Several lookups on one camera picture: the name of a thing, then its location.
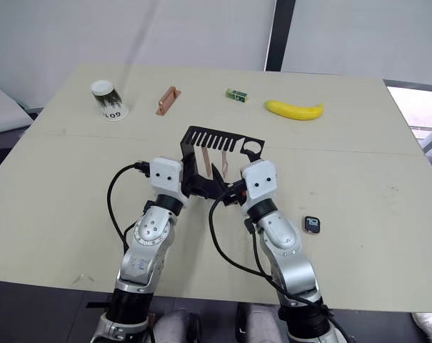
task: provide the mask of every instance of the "black floor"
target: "black floor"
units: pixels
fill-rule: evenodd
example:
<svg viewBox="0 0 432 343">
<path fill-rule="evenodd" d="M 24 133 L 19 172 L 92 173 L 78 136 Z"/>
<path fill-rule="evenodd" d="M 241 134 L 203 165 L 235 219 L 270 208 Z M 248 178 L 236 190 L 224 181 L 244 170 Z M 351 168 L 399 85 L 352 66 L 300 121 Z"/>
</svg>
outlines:
<svg viewBox="0 0 432 343">
<path fill-rule="evenodd" d="M 109 294 L 0 282 L 0 343 L 87 343 Z M 151 312 L 161 315 L 186 308 L 202 320 L 203 342 L 235 342 L 235 302 L 154 297 Z M 411 315 L 400 312 L 334 311 L 336 319 L 358 343 L 425 343 Z M 286 329 L 277 318 L 286 342 Z"/>
</svg>

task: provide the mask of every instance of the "black cable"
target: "black cable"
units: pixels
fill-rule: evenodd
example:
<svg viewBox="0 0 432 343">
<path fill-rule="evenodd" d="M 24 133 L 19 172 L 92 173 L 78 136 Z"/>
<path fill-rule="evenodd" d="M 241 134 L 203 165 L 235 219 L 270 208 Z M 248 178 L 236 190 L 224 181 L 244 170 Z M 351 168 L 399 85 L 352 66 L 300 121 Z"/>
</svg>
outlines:
<svg viewBox="0 0 432 343">
<path fill-rule="evenodd" d="M 107 198 L 107 202 L 108 202 L 108 211 L 109 211 L 109 216 L 111 217 L 111 221 L 113 222 L 114 225 L 114 229 L 116 230 L 118 236 L 120 237 L 122 244 L 124 246 L 124 254 L 127 252 L 127 250 L 129 249 L 129 245 L 127 244 L 126 240 L 124 239 L 124 236 L 121 232 L 121 230 L 119 229 L 119 226 L 117 224 L 116 218 L 114 217 L 114 213 L 113 213 L 113 207 L 111 205 L 111 193 L 113 191 L 113 187 L 114 184 L 116 183 L 117 179 L 127 170 L 129 169 L 133 169 L 136 165 L 135 164 L 130 164 L 128 166 L 125 166 L 124 168 L 122 168 L 121 170 L 119 170 L 116 175 L 114 175 L 113 179 L 111 180 L 111 183 L 109 184 L 108 187 L 108 194 L 106 196 Z"/>
<path fill-rule="evenodd" d="M 288 297 L 289 299 L 295 300 L 296 302 L 303 302 L 304 304 L 310 305 L 310 306 L 314 306 L 314 307 L 321 307 L 313 302 L 308 301 L 307 299 L 301 298 L 301 297 L 297 297 L 293 294 L 288 293 L 285 289 L 283 289 L 282 287 L 280 287 L 279 285 L 277 285 L 277 283 L 275 283 L 272 279 L 269 279 L 269 275 L 267 275 L 265 273 L 265 271 L 263 270 L 261 264 L 260 264 L 260 259 L 258 257 L 258 250 L 257 250 L 257 238 L 255 237 L 255 233 L 252 234 L 252 244 L 253 244 L 253 255 L 255 257 L 256 263 L 257 263 L 257 267 L 258 270 L 260 270 L 261 272 L 264 273 L 264 278 L 265 280 L 271 285 L 273 286 L 275 289 L 277 289 L 278 292 L 282 293 L 284 296 Z M 341 334 L 343 335 L 344 339 L 350 343 L 351 340 L 349 340 L 349 337 L 347 335 L 347 333 L 344 331 L 343 327 L 336 321 L 336 319 L 334 319 L 332 316 L 332 314 L 329 312 L 329 310 L 327 308 L 322 309 L 324 310 L 324 314 L 326 315 L 326 318 L 333 323 L 333 325 L 341 332 Z"/>
<path fill-rule="evenodd" d="M 232 264 L 233 266 L 235 266 L 236 268 L 239 268 L 245 272 L 248 272 L 250 274 L 254 274 L 260 277 L 263 277 L 271 286 L 274 287 L 274 289 L 276 289 L 278 292 L 280 292 L 281 294 L 283 294 L 285 297 L 288 297 L 289 299 L 295 300 L 296 302 L 301 302 L 304 304 L 307 304 L 308 306 L 312 306 L 312 307 L 318 307 L 323 314 L 326 316 L 326 318 L 341 332 L 341 334 L 343 335 L 344 339 L 350 343 L 351 340 L 349 339 L 347 333 L 344 331 L 344 329 L 342 328 L 342 326 L 332 317 L 332 313 L 329 312 L 328 307 L 326 307 L 326 305 L 318 305 L 315 304 L 313 302 L 310 302 L 307 299 L 301 298 L 301 297 L 297 297 L 296 295 L 290 294 L 288 293 L 285 289 L 283 289 L 281 286 L 279 286 L 277 283 L 275 283 L 275 281 L 273 281 L 273 278 L 271 277 L 271 275 L 268 275 L 267 273 L 265 273 L 265 271 L 263 270 L 263 267 L 261 266 L 260 263 L 260 259 L 258 257 L 258 250 L 257 250 L 257 238 L 256 238 L 256 233 L 254 232 L 252 234 L 252 242 L 253 242 L 253 255 L 254 258 L 256 260 L 256 264 L 257 264 L 257 268 L 259 270 L 259 272 L 257 272 L 256 270 L 241 266 L 240 264 L 237 264 L 236 262 L 232 261 L 228 256 L 225 255 L 225 253 L 221 250 L 220 246 L 218 245 L 217 242 L 217 237 L 216 237 L 216 233 L 214 231 L 214 221 L 213 221 L 213 215 L 214 215 L 214 210 L 216 209 L 218 203 L 224 198 L 226 197 L 227 193 L 223 193 L 221 196 L 219 196 L 213 203 L 213 205 L 211 206 L 211 209 L 209 210 L 209 214 L 208 214 L 208 221 L 209 221 L 209 229 L 211 231 L 211 237 L 213 239 L 213 243 L 214 246 L 216 247 L 217 252 L 230 264 Z"/>
<path fill-rule="evenodd" d="M 256 233 L 255 232 L 252 234 L 252 244 L 253 244 L 253 256 L 256 259 L 256 264 L 257 264 L 258 270 L 260 271 L 260 273 L 262 273 L 262 274 L 264 274 L 266 276 L 269 276 L 269 275 L 267 275 L 267 273 L 265 273 L 265 270 L 263 270 L 263 267 L 261 266 L 261 263 L 260 263 L 260 259 L 258 257 L 257 238 L 256 238 Z"/>
<path fill-rule="evenodd" d="M 151 339 L 151 343 L 156 343 L 156 338 L 154 336 L 154 331 L 153 331 L 151 325 L 148 325 L 146 330 L 149 333 L 149 338 Z"/>
<path fill-rule="evenodd" d="M 136 224 L 136 222 L 133 222 L 129 227 L 127 227 L 127 228 L 125 229 L 125 231 L 124 231 L 124 235 L 123 235 L 123 237 L 124 237 L 124 241 L 125 241 L 125 242 L 127 242 L 127 234 L 129 233 L 129 231 L 130 231 L 131 229 L 133 229 L 133 227 L 135 226 L 135 224 Z"/>
<path fill-rule="evenodd" d="M 263 277 L 263 274 L 261 272 L 257 272 L 256 270 L 250 269 L 248 267 L 245 266 L 241 266 L 240 264 L 236 263 L 234 260 L 230 259 L 230 257 L 228 257 L 227 255 L 225 255 L 225 253 L 222 251 L 222 249 L 220 248 L 220 246 L 218 245 L 217 242 L 217 238 L 216 238 L 216 233 L 214 231 L 214 223 L 213 223 L 213 215 L 214 215 L 214 210 L 216 209 L 217 205 L 219 202 L 221 202 L 221 200 L 226 197 L 227 193 L 223 193 L 221 194 L 221 196 L 219 196 L 213 203 L 213 205 L 211 206 L 211 209 L 209 210 L 209 214 L 208 214 L 208 220 L 209 220 L 209 231 L 211 232 L 211 237 L 213 239 L 213 243 L 214 246 L 216 247 L 217 252 L 232 266 L 235 266 L 236 268 L 239 268 L 241 270 L 244 270 L 245 272 L 257 275 L 258 277 Z"/>
</svg>

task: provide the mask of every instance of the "white wall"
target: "white wall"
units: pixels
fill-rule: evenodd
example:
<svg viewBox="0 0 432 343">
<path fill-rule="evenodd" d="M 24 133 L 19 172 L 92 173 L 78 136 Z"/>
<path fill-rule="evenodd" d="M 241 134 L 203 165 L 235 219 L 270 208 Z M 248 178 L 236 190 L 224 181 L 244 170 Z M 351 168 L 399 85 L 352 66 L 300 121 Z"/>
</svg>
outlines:
<svg viewBox="0 0 432 343">
<path fill-rule="evenodd" d="M 273 12 L 274 0 L 0 0 L 0 88 L 30 108 L 78 63 L 262 70 Z"/>
<path fill-rule="evenodd" d="M 282 70 L 432 84 L 432 0 L 296 0 Z"/>
</svg>

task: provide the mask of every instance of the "cable connector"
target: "cable connector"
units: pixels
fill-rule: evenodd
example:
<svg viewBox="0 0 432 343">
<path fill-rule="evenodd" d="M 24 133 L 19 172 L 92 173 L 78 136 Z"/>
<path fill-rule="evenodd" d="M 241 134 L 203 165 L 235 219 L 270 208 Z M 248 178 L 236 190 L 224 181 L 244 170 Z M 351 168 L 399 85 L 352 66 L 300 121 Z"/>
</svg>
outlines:
<svg viewBox="0 0 432 343">
<path fill-rule="evenodd" d="M 247 228 L 249 234 L 256 234 L 256 228 L 254 227 L 251 218 L 244 220 L 244 226 Z"/>
<path fill-rule="evenodd" d="M 149 162 L 138 161 L 138 162 L 135 162 L 134 165 L 135 165 L 135 169 L 138 169 L 146 177 L 151 177 L 151 169 L 149 167 Z"/>
<path fill-rule="evenodd" d="M 235 204 L 239 202 L 240 204 L 246 198 L 246 182 L 241 179 L 233 184 L 226 184 L 223 182 L 223 178 L 221 173 L 218 171 L 214 164 L 211 165 L 213 180 L 218 184 L 221 193 L 225 194 L 225 197 L 222 199 L 223 204 L 228 206 L 230 204 Z"/>
</svg>

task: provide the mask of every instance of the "copper bracket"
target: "copper bracket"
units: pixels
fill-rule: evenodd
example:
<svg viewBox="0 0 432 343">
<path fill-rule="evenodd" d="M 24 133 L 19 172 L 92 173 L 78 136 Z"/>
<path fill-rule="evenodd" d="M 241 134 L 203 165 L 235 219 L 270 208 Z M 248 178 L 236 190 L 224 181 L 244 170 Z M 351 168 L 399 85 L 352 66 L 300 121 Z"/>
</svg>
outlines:
<svg viewBox="0 0 432 343">
<path fill-rule="evenodd" d="M 178 91 L 175 86 L 171 86 L 168 91 L 161 97 L 159 101 L 159 109 L 157 110 L 157 114 L 159 116 L 164 116 L 165 113 L 169 110 L 174 101 L 178 98 L 181 91 Z"/>
<path fill-rule="evenodd" d="M 209 159 L 208 148 L 202 146 L 201 152 L 203 153 L 204 165 L 206 167 L 206 175 L 208 175 L 208 177 L 211 177 L 212 169 L 211 169 L 211 160 Z"/>
<path fill-rule="evenodd" d="M 222 150 L 222 176 L 225 180 L 228 172 L 227 151 Z"/>
</svg>

